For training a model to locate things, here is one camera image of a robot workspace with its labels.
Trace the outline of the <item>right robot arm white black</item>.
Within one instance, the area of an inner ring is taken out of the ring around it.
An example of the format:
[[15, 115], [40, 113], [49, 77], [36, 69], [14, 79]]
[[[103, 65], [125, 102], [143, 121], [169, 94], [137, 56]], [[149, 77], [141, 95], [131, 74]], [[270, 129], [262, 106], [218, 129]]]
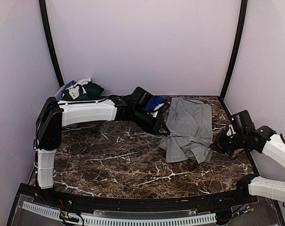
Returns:
[[[285, 169], [285, 139], [268, 126], [256, 129], [253, 124], [235, 128], [228, 125], [210, 145], [214, 151], [232, 157], [236, 150], [256, 151]], [[260, 174], [248, 174], [236, 184], [232, 200], [242, 204], [252, 196], [260, 196], [285, 203], [285, 181], [267, 179]]]

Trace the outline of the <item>blue printed t-shirt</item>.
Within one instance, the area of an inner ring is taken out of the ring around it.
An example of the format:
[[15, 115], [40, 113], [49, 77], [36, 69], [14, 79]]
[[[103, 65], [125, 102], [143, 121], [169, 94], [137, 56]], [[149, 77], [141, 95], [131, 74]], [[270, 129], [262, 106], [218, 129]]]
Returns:
[[167, 103], [161, 96], [153, 96], [144, 108], [147, 112], [155, 112]]

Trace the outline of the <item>grey button shirt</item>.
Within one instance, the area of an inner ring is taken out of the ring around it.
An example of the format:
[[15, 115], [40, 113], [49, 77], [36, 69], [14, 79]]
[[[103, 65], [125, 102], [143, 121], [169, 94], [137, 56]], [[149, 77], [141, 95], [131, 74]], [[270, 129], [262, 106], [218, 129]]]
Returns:
[[173, 97], [166, 121], [170, 135], [159, 147], [166, 151], [166, 162], [195, 160], [209, 162], [213, 151], [212, 108], [198, 100]]

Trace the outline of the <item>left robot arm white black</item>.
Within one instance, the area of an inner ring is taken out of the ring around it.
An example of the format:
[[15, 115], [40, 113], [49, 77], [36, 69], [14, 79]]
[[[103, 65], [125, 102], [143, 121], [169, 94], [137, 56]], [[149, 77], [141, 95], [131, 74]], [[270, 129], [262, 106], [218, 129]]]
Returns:
[[146, 110], [152, 98], [149, 93], [139, 97], [110, 95], [92, 101], [58, 101], [49, 97], [37, 118], [33, 142], [37, 156], [36, 182], [42, 189], [40, 198], [48, 205], [58, 202], [58, 194], [51, 188], [54, 186], [55, 154], [62, 141], [63, 127], [92, 121], [132, 121], [146, 133], [170, 135], [161, 117], [167, 105]]

